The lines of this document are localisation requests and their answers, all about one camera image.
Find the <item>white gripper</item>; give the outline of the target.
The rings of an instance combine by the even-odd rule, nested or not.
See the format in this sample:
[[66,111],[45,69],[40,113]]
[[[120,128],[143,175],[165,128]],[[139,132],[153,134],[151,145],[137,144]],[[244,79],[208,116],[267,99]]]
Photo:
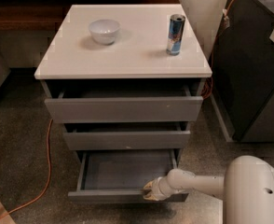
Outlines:
[[167,181],[167,177],[158,177],[154,181],[149,181],[143,189],[152,189],[150,193],[144,195],[148,201],[162,201],[172,196],[172,188]]

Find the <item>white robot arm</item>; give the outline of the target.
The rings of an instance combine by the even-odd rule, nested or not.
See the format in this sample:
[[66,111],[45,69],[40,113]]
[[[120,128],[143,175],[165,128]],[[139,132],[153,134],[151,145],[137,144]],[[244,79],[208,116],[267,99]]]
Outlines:
[[274,224],[274,168],[259,158],[237,157],[223,176],[172,169],[144,186],[144,198],[162,201],[191,189],[223,200],[224,224]]

